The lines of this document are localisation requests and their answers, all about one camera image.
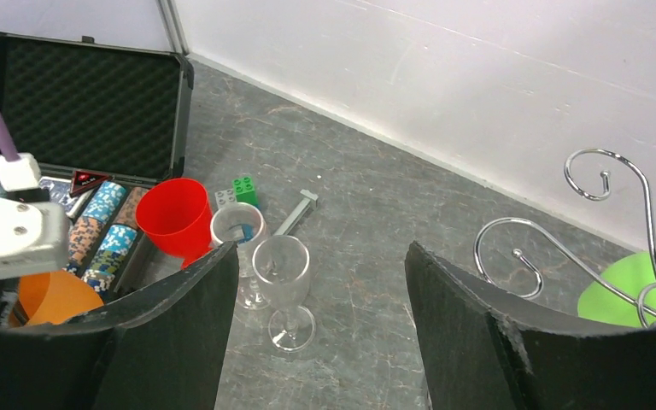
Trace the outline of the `red plastic wine glass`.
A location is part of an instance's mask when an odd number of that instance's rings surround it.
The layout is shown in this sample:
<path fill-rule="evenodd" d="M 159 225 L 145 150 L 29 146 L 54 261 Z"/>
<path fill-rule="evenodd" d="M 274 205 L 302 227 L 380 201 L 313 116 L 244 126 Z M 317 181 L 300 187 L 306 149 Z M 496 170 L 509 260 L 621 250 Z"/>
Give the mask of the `red plastic wine glass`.
<path fill-rule="evenodd" d="M 135 211 L 139 228 L 163 253 L 186 268 L 211 249 L 213 211 L 208 191 L 195 179 L 166 180 L 150 189 Z"/>

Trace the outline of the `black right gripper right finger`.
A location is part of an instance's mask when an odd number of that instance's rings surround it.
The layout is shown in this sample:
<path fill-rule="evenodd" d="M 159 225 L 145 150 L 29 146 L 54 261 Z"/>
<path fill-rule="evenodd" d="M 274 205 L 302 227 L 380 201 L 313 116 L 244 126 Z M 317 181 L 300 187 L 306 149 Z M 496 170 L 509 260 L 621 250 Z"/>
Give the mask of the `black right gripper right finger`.
<path fill-rule="evenodd" d="M 656 409 L 656 328 L 526 301 L 411 243 L 407 291 L 436 409 Z"/>

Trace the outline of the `orange plastic wine glass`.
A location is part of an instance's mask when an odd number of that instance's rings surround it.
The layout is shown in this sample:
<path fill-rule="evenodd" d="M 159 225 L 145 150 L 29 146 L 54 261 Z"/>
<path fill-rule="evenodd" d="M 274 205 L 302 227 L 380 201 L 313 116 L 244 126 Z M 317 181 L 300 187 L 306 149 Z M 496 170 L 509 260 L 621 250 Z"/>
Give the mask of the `orange plastic wine glass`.
<path fill-rule="evenodd" d="M 18 298 L 28 318 L 27 325 L 59 325 L 104 305 L 87 283 L 63 270 L 22 277 Z"/>

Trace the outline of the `green plastic wine glass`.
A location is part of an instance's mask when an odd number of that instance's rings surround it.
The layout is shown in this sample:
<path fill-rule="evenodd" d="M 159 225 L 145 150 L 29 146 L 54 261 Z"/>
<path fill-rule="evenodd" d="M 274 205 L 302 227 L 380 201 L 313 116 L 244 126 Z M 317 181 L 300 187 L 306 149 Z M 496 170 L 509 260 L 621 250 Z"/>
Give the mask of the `green plastic wine glass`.
<path fill-rule="evenodd" d="M 601 277 L 637 298 L 642 289 L 655 282 L 649 253 L 640 252 L 624 257 L 611 264 Z M 650 290 L 644 299 L 646 306 L 656 309 L 656 290 Z M 631 303 L 621 300 L 598 283 L 592 283 L 579 297 L 577 314 L 580 318 L 611 325 L 641 327 L 638 311 Z M 656 325 L 656 318 L 649 313 L 643 317 L 649 325 Z"/>

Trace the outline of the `clear wine glass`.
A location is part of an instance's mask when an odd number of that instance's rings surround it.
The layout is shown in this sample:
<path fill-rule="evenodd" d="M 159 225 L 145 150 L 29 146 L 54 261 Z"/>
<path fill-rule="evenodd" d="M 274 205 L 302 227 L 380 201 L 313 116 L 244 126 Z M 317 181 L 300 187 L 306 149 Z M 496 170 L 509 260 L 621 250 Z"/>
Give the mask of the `clear wine glass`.
<path fill-rule="evenodd" d="M 305 349 L 317 329 L 315 316 L 304 306 L 313 278 L 308 248 L 293 236 L 269 237 L 255 248 L 252 267 L 260 292 L 274 309 L 267 325 L 272 345 L 286 353 Z"/>
<path fill-rule="evenodd" d="M 236 302 L 248 310 L 261 310 L 267 301 L 261 294 L 252 257 L 256 247 L 270 237 L 261 211 L 253 205 L 236 202 L 220 208 L 210 222 L 212 245 L 237 244 L 239 282 Z"/>

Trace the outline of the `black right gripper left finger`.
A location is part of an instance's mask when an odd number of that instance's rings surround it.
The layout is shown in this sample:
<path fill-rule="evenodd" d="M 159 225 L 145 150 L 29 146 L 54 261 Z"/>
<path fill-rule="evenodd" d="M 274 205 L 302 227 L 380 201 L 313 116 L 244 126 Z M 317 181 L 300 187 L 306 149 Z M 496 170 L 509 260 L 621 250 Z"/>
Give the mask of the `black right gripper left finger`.
<path fill-rule="evenodd" d="M 237 247 L 62 325 L 0 328 L 0 409 L 211 409 Z"/>

